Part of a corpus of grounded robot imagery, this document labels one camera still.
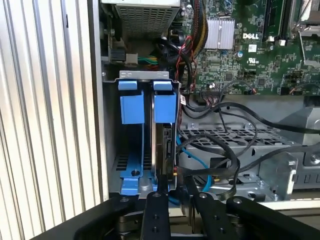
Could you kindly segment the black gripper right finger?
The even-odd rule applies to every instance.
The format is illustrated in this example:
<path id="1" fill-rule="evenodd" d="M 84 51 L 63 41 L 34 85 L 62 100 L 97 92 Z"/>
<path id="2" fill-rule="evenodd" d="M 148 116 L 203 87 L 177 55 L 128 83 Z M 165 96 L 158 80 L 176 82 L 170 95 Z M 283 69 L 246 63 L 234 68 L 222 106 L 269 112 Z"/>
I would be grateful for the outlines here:
<path id="1" fill-rule="evenodd" d="M 208 240 L 318 240 L 312 226 L 245 197 L 231 197 L 226 203 L 198 191 L 193 177 L 186 177 L 193 212 L 200 215 Z"/>

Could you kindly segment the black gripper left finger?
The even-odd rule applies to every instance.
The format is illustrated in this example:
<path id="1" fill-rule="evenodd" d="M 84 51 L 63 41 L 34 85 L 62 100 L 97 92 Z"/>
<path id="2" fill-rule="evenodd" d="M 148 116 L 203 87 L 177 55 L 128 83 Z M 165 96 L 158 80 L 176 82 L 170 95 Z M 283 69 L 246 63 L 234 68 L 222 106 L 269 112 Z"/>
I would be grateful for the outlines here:
<path id="1" fill-rule="evenodd" d="M 116 195 L 35 236 L 36 240 L 169 240 L 168 177 L 146 198 Z"/>

